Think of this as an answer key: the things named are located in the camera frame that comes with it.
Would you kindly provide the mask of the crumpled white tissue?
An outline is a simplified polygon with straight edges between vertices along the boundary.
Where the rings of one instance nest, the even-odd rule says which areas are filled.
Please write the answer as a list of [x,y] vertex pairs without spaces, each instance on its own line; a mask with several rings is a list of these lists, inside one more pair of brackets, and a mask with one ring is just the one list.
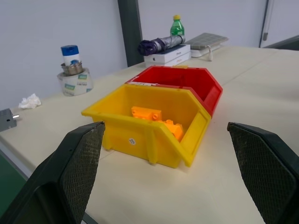
[[40,101],[40,98],[35,93],[33,93],[28,98],[23,98],[18,107],[21,109],[35,109],[36,107],[41,105],[42,103]]

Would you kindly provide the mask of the green plastic soda bottle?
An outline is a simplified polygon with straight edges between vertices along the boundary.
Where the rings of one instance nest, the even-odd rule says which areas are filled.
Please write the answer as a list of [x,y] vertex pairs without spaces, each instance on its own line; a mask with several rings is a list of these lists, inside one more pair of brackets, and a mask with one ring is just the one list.
[[185,29],[181,23],[180,15],[173,16],[173,24],[170,29],[170,35],[184,35]]

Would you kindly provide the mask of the chunky orange building brick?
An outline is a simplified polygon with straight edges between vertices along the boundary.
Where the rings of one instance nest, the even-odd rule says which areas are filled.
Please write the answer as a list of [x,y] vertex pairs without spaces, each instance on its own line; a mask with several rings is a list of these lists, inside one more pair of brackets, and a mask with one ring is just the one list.
[[166,121],[159,120],[158,122],[165,124],[168,130],[174,135],[174,137],[180,142],[184,136],[183,127],[181,124],[174,124],[170,119]]

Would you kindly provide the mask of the blue capped white bottle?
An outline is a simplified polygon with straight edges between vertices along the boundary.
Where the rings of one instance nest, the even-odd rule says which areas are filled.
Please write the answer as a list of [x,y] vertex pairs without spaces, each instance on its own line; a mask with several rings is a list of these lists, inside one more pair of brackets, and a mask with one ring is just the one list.
[[77,45],[66,45],[61,47],[65,66],[71,66],[81,62]]

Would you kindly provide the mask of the folded purple grey umbrella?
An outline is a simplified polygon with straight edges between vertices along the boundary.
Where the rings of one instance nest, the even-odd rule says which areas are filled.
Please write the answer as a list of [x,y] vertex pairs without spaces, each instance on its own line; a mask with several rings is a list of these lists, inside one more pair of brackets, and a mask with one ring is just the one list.
[[168,49],[182,45],[185,43],[184,35],[171,35],[164,38],[157,38],[154,40],[142,40],[137,50],[142,56],[149,56],[152,54],[164,52]]

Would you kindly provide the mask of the white iPhone box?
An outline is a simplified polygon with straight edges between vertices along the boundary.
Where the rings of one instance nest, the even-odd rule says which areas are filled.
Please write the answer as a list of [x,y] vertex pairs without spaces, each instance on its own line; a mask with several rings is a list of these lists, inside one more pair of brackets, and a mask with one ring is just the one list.
[[182,62],[185,62],[187,60],[189,60],[191,58],[191,52],[188,52],[182,56],[179,56],[169,62],[166,63],[158,63],[158,62],[146,62],[145,63],[145,67],[148,68],[150,66],[166,66],[166,67],[171,67],[171,66],[175,66],[178,65]]
[[164,52],[159,52],[149,56],[144,56],[145,62],[167,63],[179,56],[182,56],[191,51],[190,45],[177,45],[173,48],[167,49]]

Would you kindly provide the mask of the yellow plastic storage bin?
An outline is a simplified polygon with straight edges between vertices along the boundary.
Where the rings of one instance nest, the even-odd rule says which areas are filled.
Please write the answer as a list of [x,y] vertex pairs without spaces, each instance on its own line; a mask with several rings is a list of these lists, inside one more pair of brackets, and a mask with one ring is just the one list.
[[[177,140],[164,122],[134,118],[132,107],[156,109],[162,119],[181,124],[183,137]],[[102,145],[145,159],[152,164],[190,167],[211,121],[210,114],[186,89],[123,84],[82,111],[106,129]]]

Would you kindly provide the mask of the red plastic storage bin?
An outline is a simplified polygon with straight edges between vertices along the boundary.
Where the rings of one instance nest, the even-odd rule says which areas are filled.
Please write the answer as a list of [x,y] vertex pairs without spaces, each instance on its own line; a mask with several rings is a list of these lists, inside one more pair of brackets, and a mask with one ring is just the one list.
[[126,84],[186,89],[213,116],[223,88],[206,68],[151,66]]

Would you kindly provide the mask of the flat orange building brick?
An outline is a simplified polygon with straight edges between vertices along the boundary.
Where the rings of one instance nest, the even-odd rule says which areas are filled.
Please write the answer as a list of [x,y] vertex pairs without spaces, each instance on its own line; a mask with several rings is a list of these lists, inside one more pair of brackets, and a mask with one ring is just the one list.
[[162,111],[144,107],[133,106],[131,108],[132,116],[134,118],[146,119],[152,121],[162,120]]

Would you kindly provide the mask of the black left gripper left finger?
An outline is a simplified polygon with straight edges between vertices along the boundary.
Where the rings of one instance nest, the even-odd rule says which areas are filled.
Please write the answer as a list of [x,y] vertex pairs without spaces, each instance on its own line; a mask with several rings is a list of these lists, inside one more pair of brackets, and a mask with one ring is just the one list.
[[32,173],[0,224],[81,224],[95,182],[105,123],[80,126]]

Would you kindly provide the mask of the grey metal block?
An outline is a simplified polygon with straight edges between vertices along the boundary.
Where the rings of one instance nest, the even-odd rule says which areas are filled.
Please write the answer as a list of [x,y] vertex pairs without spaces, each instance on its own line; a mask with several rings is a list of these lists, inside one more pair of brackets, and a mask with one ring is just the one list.
[[0,110],[0,132],[17,126],[18,114],[13,115],[9,108]]

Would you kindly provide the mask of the dark green window post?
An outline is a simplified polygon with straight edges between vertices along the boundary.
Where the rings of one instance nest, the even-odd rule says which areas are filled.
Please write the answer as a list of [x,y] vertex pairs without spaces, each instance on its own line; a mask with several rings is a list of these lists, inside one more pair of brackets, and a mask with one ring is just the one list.
[[128,67],[143,62],[137,47],[142,41],[138,0],[117,0]]

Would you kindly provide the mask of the white tablet keyboard case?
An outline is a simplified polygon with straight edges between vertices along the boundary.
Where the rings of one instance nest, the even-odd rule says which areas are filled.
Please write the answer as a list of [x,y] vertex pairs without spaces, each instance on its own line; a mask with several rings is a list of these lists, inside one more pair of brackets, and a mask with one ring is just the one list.
[[190,45],[191,57],[199,58],[204,55],[209,56],[209,61],[213,60],[213,51],[219,49],[229,38],[221,35],[202,33],[194,37],[185,44]]

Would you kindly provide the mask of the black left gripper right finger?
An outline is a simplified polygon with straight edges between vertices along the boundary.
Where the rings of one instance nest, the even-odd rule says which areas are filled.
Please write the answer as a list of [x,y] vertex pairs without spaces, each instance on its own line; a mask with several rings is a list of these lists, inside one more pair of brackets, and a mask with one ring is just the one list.
[[299,224],[299,156],[275,133],[229,122],[243,182],[266,224]]

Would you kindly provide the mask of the white printed tape roll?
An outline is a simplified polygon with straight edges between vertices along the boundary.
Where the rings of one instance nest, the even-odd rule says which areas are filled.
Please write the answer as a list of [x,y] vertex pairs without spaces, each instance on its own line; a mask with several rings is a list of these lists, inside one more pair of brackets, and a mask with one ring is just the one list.
[[83,72],[67,76],[61,72],[57,75],[62,92],[65,96],[77,96],[90,92],[93,89],[93,80],[88,68],[83,68]]

